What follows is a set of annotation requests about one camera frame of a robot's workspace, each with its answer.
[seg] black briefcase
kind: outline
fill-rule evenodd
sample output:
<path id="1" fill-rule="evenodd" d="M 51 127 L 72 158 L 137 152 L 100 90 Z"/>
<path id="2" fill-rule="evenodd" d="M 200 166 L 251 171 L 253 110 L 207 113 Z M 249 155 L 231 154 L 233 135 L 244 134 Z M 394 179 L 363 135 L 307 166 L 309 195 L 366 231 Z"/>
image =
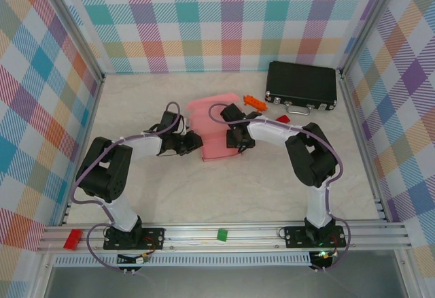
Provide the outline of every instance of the black briefcase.
<path id="1" fill-rule="evenodd" d="M 269 64 L 266 101 L 333 110 L 337 104 L 336 72 L 331 68 L 273 61 Z"/>

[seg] mounting plate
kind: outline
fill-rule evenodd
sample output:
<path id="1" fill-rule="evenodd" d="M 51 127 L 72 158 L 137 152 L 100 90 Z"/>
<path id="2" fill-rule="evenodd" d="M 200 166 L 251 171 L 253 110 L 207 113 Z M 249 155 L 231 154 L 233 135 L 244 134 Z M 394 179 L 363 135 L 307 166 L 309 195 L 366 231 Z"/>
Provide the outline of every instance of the mounting plate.
<path id="1" fill-rule="evenodd" d="M 163 249 L 164 242 L 164 228 L 142 228 L 142 237 L 149 237 L 154 240 L 156 243 L 156 250 Z M 147 242 L 146 240 L 140 241 L 135 247 L 122 246 L 115 242 L 114 239 L 111 239 L 111 228 L 107 229 L 106 239 L 103 243 L 104 250 L 153 250 L 153 244 Z"/>
<path id="2" fill-rule="evenodd" d="M 336 225 L 332 228 L 330 237 L 324 241 L 322 245 L 313 245 L 311 240 L 305 235 L 305 227 L 284 227 L 284 238 L 286 248 L 344 248 L 346 247 L 346 238 L 343 227 Z M 334 236 L 337 240 L 335 244 L 331 238 Z"/>

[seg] orange block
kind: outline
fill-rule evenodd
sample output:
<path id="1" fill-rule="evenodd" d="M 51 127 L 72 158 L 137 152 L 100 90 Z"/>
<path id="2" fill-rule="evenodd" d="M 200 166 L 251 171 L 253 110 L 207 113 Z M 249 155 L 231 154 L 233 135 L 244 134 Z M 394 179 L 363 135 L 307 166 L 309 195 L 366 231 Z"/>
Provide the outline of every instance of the orange block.
<path id="1" fill-rule="evenodd" d="M 244 96 L 243 102 L 245 102 L 245 105 L 250 105 L 256 108 L 257 112 L 267 111 L 267 106 L 265 102 L 261 102 L 259 99 L 256 99 L 255 97 L 252 97 L 250 95 Z"/>

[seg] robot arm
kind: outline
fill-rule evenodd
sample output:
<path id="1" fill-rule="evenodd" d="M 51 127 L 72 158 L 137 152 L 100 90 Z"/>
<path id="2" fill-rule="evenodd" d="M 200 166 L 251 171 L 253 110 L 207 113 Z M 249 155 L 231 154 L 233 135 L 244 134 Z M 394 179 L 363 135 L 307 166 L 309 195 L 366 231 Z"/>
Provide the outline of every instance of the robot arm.
<path id="1" fill-rule="evenodd" d="M 246 123 L 229 125 L 227 146 L 238 148 L 242 152 L 253 148 L 257 140 L 278 145 L 287 150 L 294 173 L 307 185 L 308 209 L 305 218 L 307 236 L 314 244 L 320 243 L 335 226 L 334 220 L 326 208 L 326 182 L 335 174 L 338 164 L 332 153 L 317 140 L 296 127 L 280 127 L 276 122 L 268 122 L 268 118 L 257 112 L 245 115 L 234 104 L 221 112 L 226 122 L 246 120 Z M 319 126 L 310 123 L 301 130 L 308 131 L 328 142 Z"/>
<path id="2" fill-rule="evenodd" d="M 147 156 L 159 156 L 167 150 L 174 150 L 179 155 L 189 154 L 201 147 L 201 137 L 193 131 L 176 133 L 179 124 L 170 131 L 160 135 L 150 135 L 168 129 L 175 121 L 177 114 L 165 111 L 160 124 L 154 125 L 147 136 L 129 140 L 113 148 L 94 167 L 80 183 L 84 192 L 98 201 L 109 211 L 113 220 L 110 233 L 122 234 L 125 248 L 132 248 L 141 239 L 141 219 L 133 212 L 124 192 L 130 163 Z M 98 158 L 98 156 L 112 144 L 110 139 L 98 137 L 94 139 L 76 175 L 78 179 L 84 171 Z"/>

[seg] plaid backdrop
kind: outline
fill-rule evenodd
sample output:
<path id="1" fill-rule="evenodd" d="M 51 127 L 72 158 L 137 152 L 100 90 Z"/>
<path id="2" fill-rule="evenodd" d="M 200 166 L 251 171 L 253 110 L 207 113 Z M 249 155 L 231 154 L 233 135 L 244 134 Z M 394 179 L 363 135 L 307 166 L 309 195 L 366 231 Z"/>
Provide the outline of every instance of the plaid backdrop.
<path id="1" fill-rule="evenodd" d="M 376 7 L 377 0 L 368 0 L 368 3 L 363 11 L 363 13 L 360 16 L 360 19 L 358 20 L 358 23 L 356 27 L 353 30 L 352 36 L 350 40 L 347 42 L 346 49 L 344 54 L 341 57 L 340 63 L 338 64 L 339 69 L 343 69 L 344 64 L 349 57 L 350 52 L 352 51 L 353 47 L 355 46 L 356 40 L 360 36 L 362 30 L 364 29 L 364 26 L 366 25 L 366 21 L 370 14 L 372 13 L 373 9 Z"/>
<path id="2" fill-rule="evenodd" d="M 272 60 L 337 67 L 369 2 L 65 1 L 102 66 L 118 73 L 267 70 Z"/>
<path id="3" fill-rule="evenodd" d="M 391 0 L 349 85 L 395 220 L 435 297 L 435 0 Z"/>
<path id="4" fill-rule="evenodd" d="M 73 176 L 97 81 L 48 0 L 0 0 L 0 297 L 23 296 Z"/>

